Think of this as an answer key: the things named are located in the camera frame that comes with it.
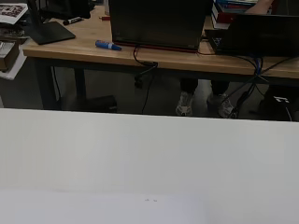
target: person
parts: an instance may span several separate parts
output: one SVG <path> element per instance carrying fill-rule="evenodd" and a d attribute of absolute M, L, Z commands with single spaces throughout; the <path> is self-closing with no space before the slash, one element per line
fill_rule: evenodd
<path fill-rule="evenodd" d="M 266 14 L 274 0 L 259 0 L 247 13 Z M 228 81 L 211 81 L 212 93 L 207 97 L 206 104 L 209 111 L 217 111 L 220 117 L 227 119 L 234 107 L 227 98 L 226 91 L 229 87 Z M 198 86 L 198 79 L 183 78 L 180 81 L 181 94 L 179 97 L 176 113 L 178 116 L 192 116 L 192 102 L 195 90 Z"/>

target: white table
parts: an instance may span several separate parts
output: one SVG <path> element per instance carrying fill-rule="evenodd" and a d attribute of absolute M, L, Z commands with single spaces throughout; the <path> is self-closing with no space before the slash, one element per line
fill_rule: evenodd
<path fill-rule="evenodd" d="M 199 194 L 209 224 L 299 223 L 299 124 L 0 109 L 0 187 Z"/>

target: shoe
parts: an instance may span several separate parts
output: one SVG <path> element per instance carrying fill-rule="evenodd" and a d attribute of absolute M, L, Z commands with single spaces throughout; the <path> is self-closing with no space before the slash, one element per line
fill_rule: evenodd
<path fill-rule="evenodd" d="M 183 91 L 180 94 L 178 101 L 176 113 L 181 117 L 191 117 L 192 116 L 192 103 L 193 103 L 193 94 L 189 94 L 186 91 Z"/>
<path fill-rule="evenodd" d="M 230 99 L 223 102 L 226 97 L 226 94 L 214 95 L 211 93 L 206 100 L 207 109 L 209 111 L 217 111 L 219 116 L 223 119 L 235 119 L 236 114 L 232 114 L 234 107 L 232 106 Z"/>

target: marker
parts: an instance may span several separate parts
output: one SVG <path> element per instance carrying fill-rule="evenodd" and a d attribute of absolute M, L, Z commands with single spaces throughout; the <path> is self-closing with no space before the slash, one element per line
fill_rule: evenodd
<path fill-rule="evenodd" d="M 121 50 L 120 46 L 117 46 L 113 43 L 109 43 L 102 40 L 95 41 L 95 46 L 101 49 L 114 49 L 114 50 Z"/>
<path fill-rule="evenodd" d="M 74 19 L 64 21 L 64 25 L 73 24 L 73 23 L 79 22 L 79 21 L 83 21 L 83 19 L 81 17 L 76 17 Z"/>

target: floor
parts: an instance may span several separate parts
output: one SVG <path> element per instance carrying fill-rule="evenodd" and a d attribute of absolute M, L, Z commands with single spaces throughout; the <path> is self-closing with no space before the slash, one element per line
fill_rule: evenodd
<path fill-rule="evenodd" d="M 69 110 L 76 101 L 75 79 L 72 69 L 56 68 L 59 86 L 63 95 L 63 108 Z M 109 73 L 97 71 L 85 71 L 88 98 L 114 95 L 118 102 L 119 113 L 140 114 L 146 98 L 146 88 L 149 79 L 145 80 L 145 88 L 135 88 L 134 74 Z M 241 83 L 231 83 L 228 92 L 231 92 Z M 262 91 L 266 91 L 265 85 L 260 85 Z M 241 90 L 234 97 L 232 103 L 243 92 Z M 216 118 L 206 109 L 206 98 L 211 93 L 210 82 L 199 80 L 199 87 L 195 93 L 193 115 L 202 118 Z M 42 104 L 36 82 L 34 65 L 28 60 L 14 81 L 0 80 L 0 95 L 4 107 L 42 109 Z M 175 116 L 175 108 L 180 95 L 179 80 L 173 77 L 156 77 L 149 91 L 149 100 L 145 109 L 147 115 Z M 255 91 L 244 104 L 240 113 L 241 119 L 257 119 L 250 114 L 250 110 L 256 110 L 262 99 L 262 95 Z"/>

